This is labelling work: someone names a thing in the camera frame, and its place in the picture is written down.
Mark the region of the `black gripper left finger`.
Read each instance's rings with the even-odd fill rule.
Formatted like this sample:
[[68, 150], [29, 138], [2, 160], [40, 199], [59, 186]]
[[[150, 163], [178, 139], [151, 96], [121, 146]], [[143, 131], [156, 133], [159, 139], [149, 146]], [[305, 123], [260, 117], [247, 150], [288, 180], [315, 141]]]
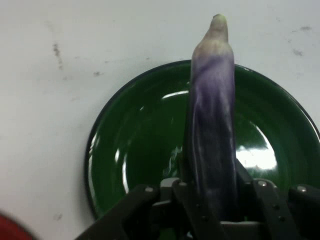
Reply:
[[140, 184], [78, 240], [224, 240], [226, 233], [191, 183]]

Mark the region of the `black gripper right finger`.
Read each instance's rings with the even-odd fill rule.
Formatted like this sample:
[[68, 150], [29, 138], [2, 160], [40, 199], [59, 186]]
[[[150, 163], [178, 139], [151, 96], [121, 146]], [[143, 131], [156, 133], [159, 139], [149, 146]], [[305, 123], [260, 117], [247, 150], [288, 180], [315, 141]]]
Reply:
[[320, 189], [295, 184], [283, 192], [271, 180], [253, 178], [235, 162], [239, 206], [250, 221], [261, 223], [268, 240], [318, 240], [320, 238]]

